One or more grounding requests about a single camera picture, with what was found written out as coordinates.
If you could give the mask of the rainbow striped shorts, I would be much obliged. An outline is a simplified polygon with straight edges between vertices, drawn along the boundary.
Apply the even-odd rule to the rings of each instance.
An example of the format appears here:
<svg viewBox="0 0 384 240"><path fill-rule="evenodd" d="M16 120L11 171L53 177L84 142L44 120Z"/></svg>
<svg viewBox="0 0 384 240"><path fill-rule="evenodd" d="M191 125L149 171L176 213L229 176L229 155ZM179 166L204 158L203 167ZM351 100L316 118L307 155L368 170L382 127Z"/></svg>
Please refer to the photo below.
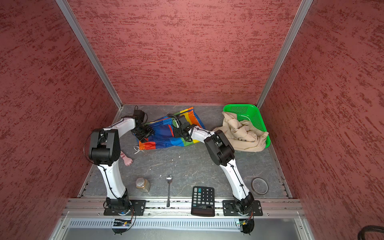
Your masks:
<svg viewBox="0 0 384 240"><path fill-rule="evenodd" d="M174 114L167 114L165 117L162 117L158 120L148 122L148 123L143 123L143 125L149 125L155 131L155 133L154 135L148 138L147 142L139 142L139 140L137 139L138 146L135 147L135 150L139 152L144 150L170 148L173 146L186 147L186 146L198 143L199 141L193 140L193 138L192 138L192 141L184 141L183 138L175 138L174 129L172 125L173 123L172 115L175 115L175 116L184 115L190 124L201 129L205 127L203 122L195 113L195 110L193 107L182 110Z"/></svg>

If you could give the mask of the beige shorts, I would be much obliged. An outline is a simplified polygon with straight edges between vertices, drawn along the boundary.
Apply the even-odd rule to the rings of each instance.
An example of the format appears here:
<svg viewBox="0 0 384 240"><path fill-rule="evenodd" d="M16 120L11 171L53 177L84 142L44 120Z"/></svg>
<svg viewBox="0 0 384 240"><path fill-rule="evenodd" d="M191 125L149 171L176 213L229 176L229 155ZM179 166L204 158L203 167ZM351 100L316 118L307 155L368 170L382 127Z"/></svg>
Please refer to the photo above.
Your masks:
<svg viewBox="0 0 384 240"><path fill-rule="evenodd" d="M253 126L251 121L238 121L237 114L222 112L224 119L221 127L213 131L222 131L235 151L261 152L267 147L268 132L263 132Z"/></svg>

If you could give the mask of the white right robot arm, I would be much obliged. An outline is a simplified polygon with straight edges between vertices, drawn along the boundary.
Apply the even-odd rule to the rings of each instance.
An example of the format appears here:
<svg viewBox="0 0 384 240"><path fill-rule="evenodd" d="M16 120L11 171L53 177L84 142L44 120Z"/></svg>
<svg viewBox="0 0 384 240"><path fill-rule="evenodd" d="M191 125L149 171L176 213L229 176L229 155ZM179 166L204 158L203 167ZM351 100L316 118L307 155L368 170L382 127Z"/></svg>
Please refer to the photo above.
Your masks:
<svg viewBox="0 0 384 240"><path fill-rule="evenodd" d="M253 212L254 197L245 185L236 165L235 150L221 130L208 131L190 124L185 116L168 114L179 136L187 142L199 141L205 144L212 161L225 173L235 200L235 208L240 215Z"/></svg>

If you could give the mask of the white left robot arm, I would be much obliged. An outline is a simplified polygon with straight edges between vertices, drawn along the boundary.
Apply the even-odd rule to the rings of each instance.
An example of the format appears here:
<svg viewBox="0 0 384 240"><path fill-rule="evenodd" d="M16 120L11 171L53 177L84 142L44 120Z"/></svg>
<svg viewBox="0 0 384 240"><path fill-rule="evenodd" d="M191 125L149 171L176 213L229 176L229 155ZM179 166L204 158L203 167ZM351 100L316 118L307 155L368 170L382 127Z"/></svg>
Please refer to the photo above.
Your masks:
<svg viewBox="0 0 384 240"><path fill-rule="evenodd" d="M90 135L89 160L102 173L107 189L106 211L125 216L133 211L128 191L119 170L122 158L120 137L132 131L139 140L154 134L154 130L134 117L124 117L115 124L94 130Z"/></svg>

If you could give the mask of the pink cat paw scoop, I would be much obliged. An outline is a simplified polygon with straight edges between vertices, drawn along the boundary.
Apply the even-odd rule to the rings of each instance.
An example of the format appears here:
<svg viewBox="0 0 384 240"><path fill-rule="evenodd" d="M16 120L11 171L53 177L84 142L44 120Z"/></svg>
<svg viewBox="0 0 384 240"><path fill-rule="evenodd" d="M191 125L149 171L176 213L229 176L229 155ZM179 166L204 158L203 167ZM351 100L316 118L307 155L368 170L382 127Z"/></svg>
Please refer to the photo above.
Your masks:
<svg viewBox="0 0 384 240"><path fill-rule="evenodd" d="M130 166L133 163L133 160L126 156L122 151L120 153L120 158L123 160L125 166Z"/></svg>

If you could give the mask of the metal spoon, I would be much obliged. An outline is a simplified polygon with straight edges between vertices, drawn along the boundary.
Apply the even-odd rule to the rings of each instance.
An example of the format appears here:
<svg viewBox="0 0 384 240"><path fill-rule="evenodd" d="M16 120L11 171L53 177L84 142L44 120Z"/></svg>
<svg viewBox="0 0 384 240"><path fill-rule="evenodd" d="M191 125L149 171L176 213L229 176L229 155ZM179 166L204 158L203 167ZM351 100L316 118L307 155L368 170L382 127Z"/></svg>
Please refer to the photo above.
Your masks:
<svg viewBox="0 0 384 240"><path fill-rule="evenodd" d="M173 176L172 175L168 175L166 177L166 181L167 181L167 184L168 184L168 196L167 196L167 205L166 207L169 208L170 207L170 191L171 191L171 183L172 183L172 180L173 180Z"/></svg>

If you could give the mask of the small amber glass jar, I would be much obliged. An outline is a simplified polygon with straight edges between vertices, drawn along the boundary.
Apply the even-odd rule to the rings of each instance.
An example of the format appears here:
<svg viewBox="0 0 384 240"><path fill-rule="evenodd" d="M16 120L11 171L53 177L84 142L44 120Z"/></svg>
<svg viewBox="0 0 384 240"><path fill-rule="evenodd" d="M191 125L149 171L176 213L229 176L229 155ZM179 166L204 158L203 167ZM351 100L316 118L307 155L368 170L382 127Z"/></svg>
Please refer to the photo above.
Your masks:
<svg viewBox="0 0 384 240"><path fill-rule="evenodd" d="M136 180L136 188L142 192L148 193L151 188L151 183L145 178L137 178Z"/></svg>

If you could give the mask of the green plastic basket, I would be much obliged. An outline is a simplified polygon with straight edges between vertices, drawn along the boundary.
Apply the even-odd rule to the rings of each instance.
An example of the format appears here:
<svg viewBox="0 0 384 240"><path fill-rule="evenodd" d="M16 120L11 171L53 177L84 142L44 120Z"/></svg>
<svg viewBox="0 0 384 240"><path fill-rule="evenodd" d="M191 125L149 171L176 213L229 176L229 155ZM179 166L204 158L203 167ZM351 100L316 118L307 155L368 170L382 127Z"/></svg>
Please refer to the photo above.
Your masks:
<svg viewBox="0 0 384 240"><path fill-rule="evenodd" d="M226 105L223 108L223 112L230 112L237 114L238 121L248 120L251 121L254 127L257 129L267 132L267 128L265 126L264 120L261 116L260 110L250 104L230 104ZM267 147L271 144L270 137L267 137Z"/></svg>

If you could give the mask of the black calculator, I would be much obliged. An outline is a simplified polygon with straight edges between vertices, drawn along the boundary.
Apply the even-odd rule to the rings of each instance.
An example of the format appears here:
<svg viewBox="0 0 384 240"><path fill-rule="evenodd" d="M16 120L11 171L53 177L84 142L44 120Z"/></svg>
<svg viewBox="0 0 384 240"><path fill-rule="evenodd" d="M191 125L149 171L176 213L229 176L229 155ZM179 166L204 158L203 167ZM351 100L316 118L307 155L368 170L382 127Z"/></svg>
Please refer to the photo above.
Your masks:
<svg viewBox="0 0 384 240"><path fill-rule="evenodd" d="M215 216L215 190L211 187L193 187L191 215L198 217Z"/></svg>

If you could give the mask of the left circuit board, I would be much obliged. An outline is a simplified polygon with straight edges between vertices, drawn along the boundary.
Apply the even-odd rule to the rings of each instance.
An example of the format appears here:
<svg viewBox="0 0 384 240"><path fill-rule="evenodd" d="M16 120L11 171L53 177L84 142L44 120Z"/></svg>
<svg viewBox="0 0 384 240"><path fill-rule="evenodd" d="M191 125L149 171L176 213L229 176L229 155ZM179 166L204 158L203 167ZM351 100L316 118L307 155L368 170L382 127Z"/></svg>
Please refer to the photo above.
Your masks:
<svg viewBox="0 0 384 240"><path fill-rule="evenodd" d="M113 228L129 228L132 220L114 219Z"/></svg>

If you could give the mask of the circuit board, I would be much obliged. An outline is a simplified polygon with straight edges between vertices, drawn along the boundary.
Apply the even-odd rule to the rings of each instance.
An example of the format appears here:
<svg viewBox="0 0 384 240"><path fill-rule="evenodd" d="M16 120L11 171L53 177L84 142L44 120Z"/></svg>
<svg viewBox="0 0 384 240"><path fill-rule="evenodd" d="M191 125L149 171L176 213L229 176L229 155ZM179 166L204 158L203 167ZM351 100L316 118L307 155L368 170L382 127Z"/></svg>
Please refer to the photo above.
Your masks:
<svg viewBox="0 0 384 240"><path fill-rule="evenodd" d="M251 234L251 232L254 230L255 223L254 220L239 220L239 228L240 232L243 234Z"/></svg>
<svg viewBox="0 0 384 240"><path fill-rule="evenodd" d="M114 219L113 228L129 228L132 220Z"/></svg>

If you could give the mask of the right circuit board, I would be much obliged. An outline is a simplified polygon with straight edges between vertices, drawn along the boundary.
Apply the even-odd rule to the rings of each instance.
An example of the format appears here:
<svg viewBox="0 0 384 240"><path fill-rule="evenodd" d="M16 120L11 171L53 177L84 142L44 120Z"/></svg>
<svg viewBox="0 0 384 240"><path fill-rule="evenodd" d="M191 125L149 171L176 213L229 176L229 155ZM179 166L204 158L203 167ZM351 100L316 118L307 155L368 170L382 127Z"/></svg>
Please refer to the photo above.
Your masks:
<svg viewBox="0 0 384 240"><path fill-rule="evenodd" d="M255 223L254 220L239 220L239 228L240 232L243 234L251 234L251 232L254 230Z"/></svg>

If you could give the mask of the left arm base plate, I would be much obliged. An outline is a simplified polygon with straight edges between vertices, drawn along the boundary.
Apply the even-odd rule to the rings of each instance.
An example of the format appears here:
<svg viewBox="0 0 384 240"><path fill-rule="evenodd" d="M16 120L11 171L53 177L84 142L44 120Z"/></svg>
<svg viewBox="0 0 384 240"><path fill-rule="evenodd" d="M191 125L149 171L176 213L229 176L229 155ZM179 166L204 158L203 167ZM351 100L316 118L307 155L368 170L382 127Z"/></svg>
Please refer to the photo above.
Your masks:
<svg viewBox="0 0 384 240"><path fill-rule="evenodd" d="M146 200L131 200L131 208L128 209L124 209L124 207L107 206L107 204L105 203L104 216L143 216L146 208L146 203Z"/></svg>

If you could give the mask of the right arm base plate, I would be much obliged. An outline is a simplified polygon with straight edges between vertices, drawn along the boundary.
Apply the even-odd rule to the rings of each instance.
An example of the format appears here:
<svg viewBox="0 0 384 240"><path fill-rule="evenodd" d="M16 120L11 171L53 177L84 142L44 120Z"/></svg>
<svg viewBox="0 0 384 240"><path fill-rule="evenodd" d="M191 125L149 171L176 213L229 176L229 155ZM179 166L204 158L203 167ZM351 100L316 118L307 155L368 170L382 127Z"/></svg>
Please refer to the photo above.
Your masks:
<svg viewBox="0 0 384 240"><path fill-rule="evenodd" d="M251 212L248 212L246 215L242 215L239 212L237 212L237 209L235 207L235 201L233 200L223 200L223 212L224 212L224 216L242 216L242 217L251 216ZM262 210L260 201L255 200L253 202L252 212L254 217L263 216L263 210Z"/></svg>

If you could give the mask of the aluminium front rail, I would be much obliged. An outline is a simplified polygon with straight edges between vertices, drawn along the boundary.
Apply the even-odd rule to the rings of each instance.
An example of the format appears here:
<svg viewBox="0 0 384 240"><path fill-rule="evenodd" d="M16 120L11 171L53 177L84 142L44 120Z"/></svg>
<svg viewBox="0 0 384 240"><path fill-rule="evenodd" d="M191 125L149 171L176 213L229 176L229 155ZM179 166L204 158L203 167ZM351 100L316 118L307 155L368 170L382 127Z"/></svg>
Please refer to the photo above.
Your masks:
<svg viewBox="0 0 384 240"><path fill-rule="evenodd" d="M170 207L167 208L166 198L134 198L132 200L146 200L146 208L140 218L188 218L191 215L191 198L171 198ZM235 218L224 216L223 200L215 200L216 218ZM261 202L263 216L256 219L306 219L307 216L298 199L258 199ZM72 218L106 218L104 216L105 199L97 197L72 198L66 203L61 217Z"/></svg>

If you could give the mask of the aluminium corner post left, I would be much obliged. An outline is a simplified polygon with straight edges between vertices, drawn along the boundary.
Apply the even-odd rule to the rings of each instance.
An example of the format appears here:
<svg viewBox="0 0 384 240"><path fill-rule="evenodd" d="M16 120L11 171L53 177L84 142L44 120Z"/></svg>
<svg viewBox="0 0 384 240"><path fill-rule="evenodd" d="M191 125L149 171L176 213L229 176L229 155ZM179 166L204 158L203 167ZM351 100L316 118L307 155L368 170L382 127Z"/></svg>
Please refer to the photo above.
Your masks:
<svg viewBox="0 0 384 240"><path fill-rule="evenodd" d="M74 12L72 11L68 1L65 0L56 0L56 3L58 4L61 12L63 13L64 17L66 18L68 24L70 25L71 29L73 30L75 36L77 37L78 41L80 42L81 46L83 47L85 53L87 54L89 60L91 61L93 67L95 68L96 72L98 73L100 79L102 80L104 86L106 87L108 93L112 97L113 101L115 102L116 106L119 110L121 110L124 106L122 100L120 99L117 91L113 87L113 84L108 77L105 69L103 68L100 60L98 59L94 49L91 46L91 43L89 42L87 36L85 35L83 29L81 28Z"/></svg>

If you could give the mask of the aluminium corner post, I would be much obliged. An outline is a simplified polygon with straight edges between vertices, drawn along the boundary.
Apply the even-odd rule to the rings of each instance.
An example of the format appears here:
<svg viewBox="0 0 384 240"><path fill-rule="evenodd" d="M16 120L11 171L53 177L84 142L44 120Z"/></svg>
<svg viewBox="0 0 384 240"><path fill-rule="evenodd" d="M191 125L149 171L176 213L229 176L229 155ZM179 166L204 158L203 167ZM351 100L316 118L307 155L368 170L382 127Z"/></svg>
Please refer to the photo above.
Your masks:
<svg viewBox="0 0 384 240"><path fill-rule="evenodd" d="M108 93L112 97L113 101L115 102L116 106L119 110L121 110L124 106L122 100L120 99L117 91L113 87L113 84L108 77L105 69L103 68L100 60L98 59L94 49L91 46L91 43L89 42L87 36L85 35L83 29L81 28L74 12L72 11L68 1L65 0L56 0L56 3L58 4L61 12L63 13L64 17L66 18L68 24L70 25L71 29L73 30L75 36L77 37L78 41L80 42L81 46L83 47L85 53L87 54L89 60L91 61L93 67L95 68L96 72L98 73L100 79L102 80L104 86L106 87Z"/></svg>
<svg viewBox="0 0 384 240"><path fill-rule="evenodd" d="M280 68L282 67L284 60L302 26L302 23L313 3L313 0L302 0L301 4L298 8L298 11L293 19L293 22L290 26L290 29L287 33L287 36L283 42L283 45L281 47L281 50L279 51L278 57L274 63L274 66L271 70L271 73L266 81L266 84L261 92L261 95L257 101L257 107L260 109L262 105L264 104L268 93L270 89L272 88L272 85L280 71Z"/></svg>

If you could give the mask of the aluminium corner post right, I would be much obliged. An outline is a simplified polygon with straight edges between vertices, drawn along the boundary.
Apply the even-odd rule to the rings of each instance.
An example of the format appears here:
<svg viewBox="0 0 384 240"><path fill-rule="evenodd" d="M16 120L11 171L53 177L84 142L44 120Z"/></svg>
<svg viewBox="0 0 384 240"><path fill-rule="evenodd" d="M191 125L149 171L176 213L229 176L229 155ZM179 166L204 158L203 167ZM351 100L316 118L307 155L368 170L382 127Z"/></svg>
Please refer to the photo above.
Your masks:
<svg viewBox="0 0 384 240"><path fill-rule="evenodd" d="M261 95L257 101L257 107L260 109L262 105L264 104L268 93L270 89L272 88L272 85L280 71L280 68L282 67L284 60L302 26L302 23L313 3L313 0L302 0L301 4L298 8L298 11L293 19L293 22L290 26L290 29L287 33L287 36L283 42L283 45L281 47L281 50L279 51L278 57L274 63L274 66L271 70L271 73L266 81L266 84L261 92Z"/></svg>

